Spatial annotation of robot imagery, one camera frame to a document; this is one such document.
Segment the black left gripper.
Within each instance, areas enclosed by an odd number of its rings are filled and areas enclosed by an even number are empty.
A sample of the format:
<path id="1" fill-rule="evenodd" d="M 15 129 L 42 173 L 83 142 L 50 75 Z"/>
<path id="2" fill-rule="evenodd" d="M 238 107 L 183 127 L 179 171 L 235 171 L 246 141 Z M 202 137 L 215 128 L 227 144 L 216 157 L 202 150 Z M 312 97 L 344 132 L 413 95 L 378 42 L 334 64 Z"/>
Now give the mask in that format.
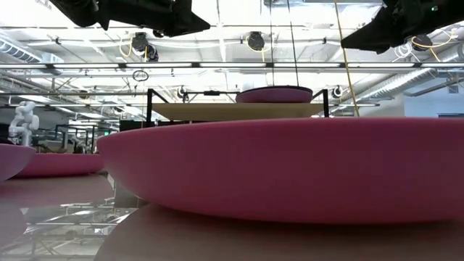
<path id="1" fill-rule="evenodd" d="M 104 30 L 109 20 L 153 30 L 156 37 L 175 37 L 210 29 L 192 12 L 192 0 L 49 0 L 77 26 L 96 23 Z"/>

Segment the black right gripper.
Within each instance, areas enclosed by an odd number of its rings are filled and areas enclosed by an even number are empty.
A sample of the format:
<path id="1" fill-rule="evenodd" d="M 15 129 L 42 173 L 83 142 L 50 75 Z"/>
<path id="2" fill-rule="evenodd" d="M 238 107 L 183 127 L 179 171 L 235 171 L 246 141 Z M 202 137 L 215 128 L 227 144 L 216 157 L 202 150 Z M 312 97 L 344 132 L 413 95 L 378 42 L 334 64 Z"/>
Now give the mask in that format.
<path id="1" fill-rule="evenodd" d="M 345 49 L 384 53 L 402 40 L 464 20 L 464 0 L 385 0 L 364 27 L 341 40 Z"/>

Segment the purple plate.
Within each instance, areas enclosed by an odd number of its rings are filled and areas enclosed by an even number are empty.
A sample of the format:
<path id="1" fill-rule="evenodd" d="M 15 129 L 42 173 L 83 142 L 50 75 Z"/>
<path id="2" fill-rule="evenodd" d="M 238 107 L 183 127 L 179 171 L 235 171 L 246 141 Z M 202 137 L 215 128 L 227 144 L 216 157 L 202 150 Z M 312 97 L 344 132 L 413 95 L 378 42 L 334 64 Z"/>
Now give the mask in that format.
<path id="1" fill-rule="evenodd" d="M 35 154 L 29 146 L 0 144 L 0 183 L 21 172 Z"/>
<path id="2" fill-rule="evenodd" d="M 295 89 L 262 89 L 239 93 L 236 103 L 309 103 L 312 95 Z"/>

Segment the pink plate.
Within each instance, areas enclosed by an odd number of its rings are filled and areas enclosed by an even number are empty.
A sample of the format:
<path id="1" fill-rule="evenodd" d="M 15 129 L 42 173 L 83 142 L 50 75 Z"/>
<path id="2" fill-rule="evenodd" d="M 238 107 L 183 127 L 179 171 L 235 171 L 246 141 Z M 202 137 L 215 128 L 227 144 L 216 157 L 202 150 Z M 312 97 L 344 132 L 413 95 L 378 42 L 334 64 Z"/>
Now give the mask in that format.
<path id="1" fill-rule="evenodd" d="M 375 224 L 464 218 L 464 120 L 308 118 L 128 130 L 97 142 L 135 195 L 203 215 Z"/>
<path id="2" fill-rule="evenodd" d="M 104 168 L 99 154 L 37 153 L 15 178 L 56 178 L 88 175 Z"/>

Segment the long ceiling light bar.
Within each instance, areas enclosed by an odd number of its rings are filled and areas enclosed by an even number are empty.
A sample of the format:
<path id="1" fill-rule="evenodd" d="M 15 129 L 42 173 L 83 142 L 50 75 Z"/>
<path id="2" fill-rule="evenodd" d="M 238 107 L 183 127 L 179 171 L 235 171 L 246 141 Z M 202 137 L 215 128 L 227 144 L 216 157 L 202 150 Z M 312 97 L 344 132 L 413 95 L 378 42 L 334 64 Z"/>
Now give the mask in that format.
<path id="1" fill-rule="evenodd" d="M 0 70 L 41 70 L 41 69 L 154 69 L 154 68 L 460 68 L 464 62 L 153 62 L 153 63 L 27 63 L 0 64 Z"/>

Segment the silver ventilation duct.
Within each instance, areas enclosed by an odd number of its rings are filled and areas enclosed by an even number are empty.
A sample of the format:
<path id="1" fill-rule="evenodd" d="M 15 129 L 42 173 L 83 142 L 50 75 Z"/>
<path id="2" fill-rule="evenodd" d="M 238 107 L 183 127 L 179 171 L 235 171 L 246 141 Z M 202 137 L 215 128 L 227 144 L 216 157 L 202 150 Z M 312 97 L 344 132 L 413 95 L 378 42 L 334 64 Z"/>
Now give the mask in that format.
<path id="1" fill-rule="evenodd" d="M 43 73 L 61 75 L 63 69 L 56 68 L 54 64 L 63 63 L 64 60 L 55 54 L 38 51 L 16 41 L 8 36 L 0 34 L 0 54 L 20 60 L 25 66 L 17 69 L 40 70 Z"/>
<path id="2" fill-rule="evenodd" d="M 440 54 L 441 62 L 422 62 L 420 67 L 414 67 L 413 71 L 405 74 L 394 75 L 383 82 L 375 84 L 367 91 L 356 96 L 356 101 L 367 99 L 380 99 L 387 96 L 395 96 L 406 89 L 412 88 L 421 80 L 429 80 L 438 75 L 440 69 L 454 69 L 464 67 L 464 43 L 459 43 Z"/>

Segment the wooden shelf with black frame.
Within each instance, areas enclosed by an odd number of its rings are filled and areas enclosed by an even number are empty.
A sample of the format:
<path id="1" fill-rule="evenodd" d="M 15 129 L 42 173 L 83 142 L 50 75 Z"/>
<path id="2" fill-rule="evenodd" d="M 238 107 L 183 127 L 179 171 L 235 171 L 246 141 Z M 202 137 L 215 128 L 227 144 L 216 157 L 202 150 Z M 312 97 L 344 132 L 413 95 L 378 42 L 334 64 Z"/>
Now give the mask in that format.
<path id="1" fill-rule="evenodd" d="M 231 121 L 278 118 L 308 118 L 320 112 L 330 115 L 328 90 L 323 89 L 314 97 L 322 96 L 322 103 L 169 103 L 153 89 L 147 91 L 145 126 L 153 126 L 152 113 L 170 121 Z"/>

